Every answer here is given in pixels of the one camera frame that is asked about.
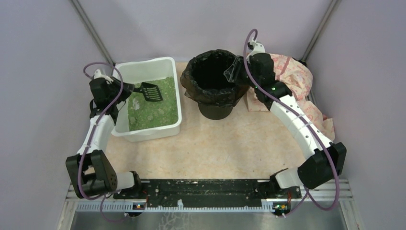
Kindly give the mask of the black litter scoop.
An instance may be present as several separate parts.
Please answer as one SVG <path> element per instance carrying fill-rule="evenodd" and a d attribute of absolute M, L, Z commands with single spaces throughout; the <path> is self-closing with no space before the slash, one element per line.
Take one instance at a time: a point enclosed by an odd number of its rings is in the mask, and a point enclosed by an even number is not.
<path fill-rule="evenodd" d="M 155 84 L 142 82 L 139 87 L 134 87 L 133 92 L 141 93 L 144 97 L 144 100 L 147 102 L 163 101 L 160 89 Z"/>

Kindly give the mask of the white plastic litter box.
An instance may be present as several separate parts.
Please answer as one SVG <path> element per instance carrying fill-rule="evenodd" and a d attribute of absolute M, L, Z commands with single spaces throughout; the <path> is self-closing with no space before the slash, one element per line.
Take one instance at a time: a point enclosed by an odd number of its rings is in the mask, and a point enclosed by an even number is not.
<path fill-rule="evenodd" d="M 115 77 L 122 74 L 125 83 L 139 87 L 142 82 L 155 84 L 163 97 L 161 102 L 147 102 L 140 93 L 118 104 L 119 115 L 112 134 L 130 142 L 139 142 L 165 138 L 179 134 L 182 122 L 180 90 L 175 60 L 171 57 L 159 57 L 147 61 L 126 62 L 116 65 Z M 136 124 L 130 124 L 128 118 L 136 118 Z"/>

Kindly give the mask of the black trash bin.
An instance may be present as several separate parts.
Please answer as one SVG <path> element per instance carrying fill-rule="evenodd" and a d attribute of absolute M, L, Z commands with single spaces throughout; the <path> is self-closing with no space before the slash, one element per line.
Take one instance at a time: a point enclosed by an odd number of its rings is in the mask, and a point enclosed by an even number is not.
<path fill-rule="evenodd" d="M 228 117 L 236 105 L 235 103 L 218 105 L 204 104 L 200 102 L 198 102 L 197 104 L 201 114 L 211 120 L 221 120 Z"/>

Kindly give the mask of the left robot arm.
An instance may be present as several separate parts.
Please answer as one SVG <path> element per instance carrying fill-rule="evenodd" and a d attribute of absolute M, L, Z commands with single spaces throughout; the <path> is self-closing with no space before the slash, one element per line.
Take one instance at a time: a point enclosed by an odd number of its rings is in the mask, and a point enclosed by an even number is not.
<path fill-rule="evenodd" d="M 116 173 L 105 151 L 117 117 L 117 104 L 124 102 L 135 89 L 134 84 L 113 78 L 95 78 L 89 82 L 90 128 L 77 154 L 67 157 L 66 168 L 78 198 L 96 199 L 106 193 L 141 193 L 142 183 L 135 171 Z"/>

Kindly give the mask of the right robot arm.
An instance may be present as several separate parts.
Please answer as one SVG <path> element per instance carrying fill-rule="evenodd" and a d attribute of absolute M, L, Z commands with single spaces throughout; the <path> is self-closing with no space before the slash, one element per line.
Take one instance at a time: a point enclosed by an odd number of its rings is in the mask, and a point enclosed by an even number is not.
<path fill-rule="evenodd" d="M 346 147 L 327 138 L 299 107 L 288 86 L 275 78 L 273 60 L 267 53 L 237 56 L 224 71 L 227 81 L 250 85 L 266 108 L 288 128 L 299 145 L 305 162 L 297 168 L 281 170 L 270 177 L 271 191 L 294 186 L 314 189 L 337 179 L 343 169 Z"/>

